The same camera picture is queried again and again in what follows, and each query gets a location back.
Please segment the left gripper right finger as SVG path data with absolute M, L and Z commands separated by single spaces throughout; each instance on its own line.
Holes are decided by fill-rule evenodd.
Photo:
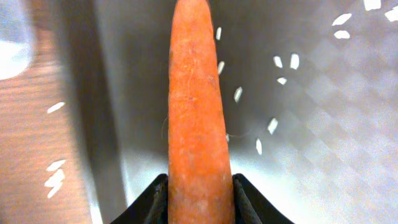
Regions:
M 233 175 L 235 224 L 294 224 L 242 174 Z

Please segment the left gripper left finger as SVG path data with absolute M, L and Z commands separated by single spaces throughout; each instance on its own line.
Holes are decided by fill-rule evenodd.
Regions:
M 111 224 L 168 224 L 168 175 L 158 175 Z

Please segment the orange carrot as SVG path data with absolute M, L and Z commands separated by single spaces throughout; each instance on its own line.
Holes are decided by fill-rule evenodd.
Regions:
M 169 58 L 170 223 L 234 223 L 210 5 L 179 0 Z

